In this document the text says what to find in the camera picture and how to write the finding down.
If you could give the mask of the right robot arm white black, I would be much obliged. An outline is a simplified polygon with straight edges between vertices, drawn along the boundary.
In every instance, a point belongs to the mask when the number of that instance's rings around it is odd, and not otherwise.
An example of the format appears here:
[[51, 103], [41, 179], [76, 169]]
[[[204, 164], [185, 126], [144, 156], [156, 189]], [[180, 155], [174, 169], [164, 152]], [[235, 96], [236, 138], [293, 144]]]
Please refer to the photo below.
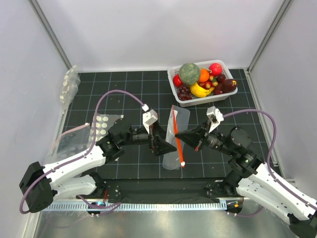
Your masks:
[[196, 151], [208, 147], [230, 156], [231, 172], [212, 187], [217, 195], [247, 197], [280, 217], [300, 238], [317, 236], [317, 201], [300, 192], [279, 174], [252, 148], [248, 133], [240, 127], [227, 136], [210, 132], [206, 122], [192, 130], [176, 134]]

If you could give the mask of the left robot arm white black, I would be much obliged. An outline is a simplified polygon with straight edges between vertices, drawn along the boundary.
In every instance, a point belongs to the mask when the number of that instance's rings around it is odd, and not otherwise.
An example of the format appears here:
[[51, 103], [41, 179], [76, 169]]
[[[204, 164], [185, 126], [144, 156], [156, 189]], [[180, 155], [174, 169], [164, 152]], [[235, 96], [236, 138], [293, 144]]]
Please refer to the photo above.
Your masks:
[[29, 213], [40, 212], [65, 192], [71, 196], [102, 197], [105, 186], [97, 174], [88, 176], [87, 182], [77, 181], [75, 176], [118, 159], [124, 154], [122, 147], [126, 145], [148, 144], [155, 156], [175, 152], [176, 147], [166, 142], [165, 137], [166, 130], [156, 120], [152, 119], [145, 122], [143, 127], [132, 129], [126, 119], [119, 118], [109, 128], [107, 135], [93, 142], [88, 149], [55, 163], [30, 164], [19, 184], [23, 194], [20, 213], [26, 213], [24, 204], [27, 204]]

